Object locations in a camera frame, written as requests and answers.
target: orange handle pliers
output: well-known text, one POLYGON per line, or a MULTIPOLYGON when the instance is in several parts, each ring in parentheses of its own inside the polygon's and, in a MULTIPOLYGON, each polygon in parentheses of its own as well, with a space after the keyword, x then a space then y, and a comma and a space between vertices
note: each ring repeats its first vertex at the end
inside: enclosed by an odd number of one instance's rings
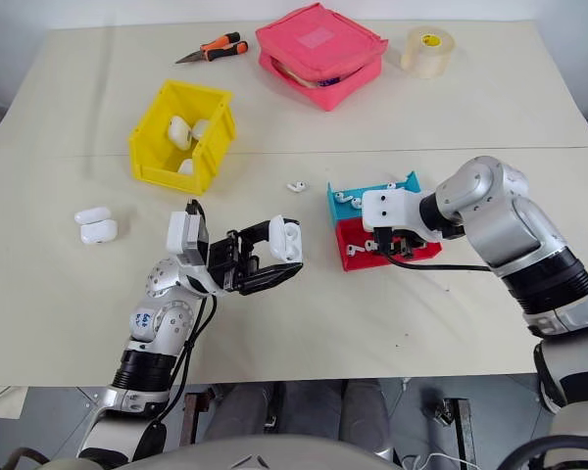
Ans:
POLYGON ((182 59, 179 59, 176 63, 184 64, 186 62, 198 61, 211 62, 220 57, 244 54, 246 51, 248 51, 248 43, 246 41, 240 41, 239 32, 228 32, 215 41, 203 44, 198 51, 192 52, 182 59))

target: black wire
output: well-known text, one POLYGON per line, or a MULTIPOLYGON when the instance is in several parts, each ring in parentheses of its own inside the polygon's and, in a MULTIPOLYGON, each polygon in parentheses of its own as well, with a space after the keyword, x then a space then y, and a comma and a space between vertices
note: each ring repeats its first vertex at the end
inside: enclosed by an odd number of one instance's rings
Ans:
POLYGON ((545 470, 575 470, 582 468, 588 470, 588 460, 567 460, 552 467, 547 467, 545 470))
POLYGON ((476 266, 472 264, 412 264, 402 262, 392 258, 387 253, 382 255, 395 266, 405 267, 406 269, 415 269, 420 271, 488 271, 492 272, 488 266, 476 266))
POLYGON ((520 446, 499 465, 498 470, 517 470, 522 464, 540 453, 555 448, 582 448, 588 450, 586 436, 548 436, 520 446))
POLYGON ((178 386, 178 390, 176 391, 176 395, 172 399, 172 401, 168 404, 166 409, 164 409, 159 416, 153 421, 154 423, 161 423, 166 416, 172 411, 172 409, 176 406, 178 401, 180 400, 181 396, 183 395, 183 391, 185 389, 185 385, 187 384, 187 375, 189 372, 189 359, 192 355, 192 350, 194 349, 194 345, 196 344, 196 340, 200 336, 200 334, 205 330, 207 325, 212 321, 214 315, 216 314, 216 308, 218 306, 218 301, 216 300, 216 296, 212 296, 212 310, 209 312, 209 316, 205 320, 205 322, 201 325, 200 321, 203 318, 203 312, 205 311, 205 305, 207 304, 207 299, 203 299, 200 304, 200 309, 198 310, 198 315, 196 316, 196 322, 194 323, 194 327, 192 328, 192 332, 189 334, 189 338, 185 341, 183 346, 183 351, 181 352, 178 361, 176 362, 176 366, 174 368, 174 372, 171 376, 171 387, 176 378, 176 374, 178 373, 178 369, 180 368, 180 364, 183 364, 183 375, 180 379, 180 384, 178 386))

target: tape roll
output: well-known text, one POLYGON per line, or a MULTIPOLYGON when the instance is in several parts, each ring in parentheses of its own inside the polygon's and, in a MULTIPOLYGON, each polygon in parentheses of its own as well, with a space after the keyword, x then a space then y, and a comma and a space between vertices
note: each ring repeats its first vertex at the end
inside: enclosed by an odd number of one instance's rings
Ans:
POLYGON ((419 26, 410 30, 401 68, 419 78, 441 75, 455 49, 453 36, 444 29, 419 26))

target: table surface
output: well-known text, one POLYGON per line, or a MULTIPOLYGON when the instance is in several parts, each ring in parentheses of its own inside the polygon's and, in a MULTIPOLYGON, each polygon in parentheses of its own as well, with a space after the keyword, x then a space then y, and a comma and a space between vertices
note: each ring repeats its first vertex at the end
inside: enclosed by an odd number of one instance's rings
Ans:
POLYGON ((445 74, 399 67, 415 22, 362 22, 390 40, 381 76, 325 113, 257 64, 262 23, 55 30, 0 126, 0 159, 127 155, 126 139, 164 80, 231 90, 229 153, 588 147, 588 125, 533 23, 432 22, 457 50, 445 74), (224 32, 243 56, 174 62, 224 32))
MULTIPOLYGON (((588 268, 588 149, 492 149, 521 168, 534 200, 588 268)), ((212 241, 277 213, 303 228, 305 267, 253 296, 231 294, 192 356, 191 380, 490 374, 532 370, 535 339, 490 273, 342 271, 325 199, 335 188, 452 174, 466 150, 229 155, 201 198, 212 241), (301 194, 285 183, 302 179, 301 194)), ((135 181, 124 156, 0 161, 0 385, 102 385, 128 315, 165 253, 187 196, 135 181), (84 246, 73 215, 109 205, 118 240, 84 246)), ((437 259, 479 262, 467 241, 437 259)))

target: pink fabric bag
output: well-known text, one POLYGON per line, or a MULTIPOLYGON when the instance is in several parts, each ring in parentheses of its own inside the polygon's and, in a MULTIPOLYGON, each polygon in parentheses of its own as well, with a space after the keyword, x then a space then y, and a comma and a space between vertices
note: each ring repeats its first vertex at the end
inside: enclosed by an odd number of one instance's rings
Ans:
POLYGON ((331 111, 381 73, 388 41, 320 3, 257 30, 259 63, 331 111))

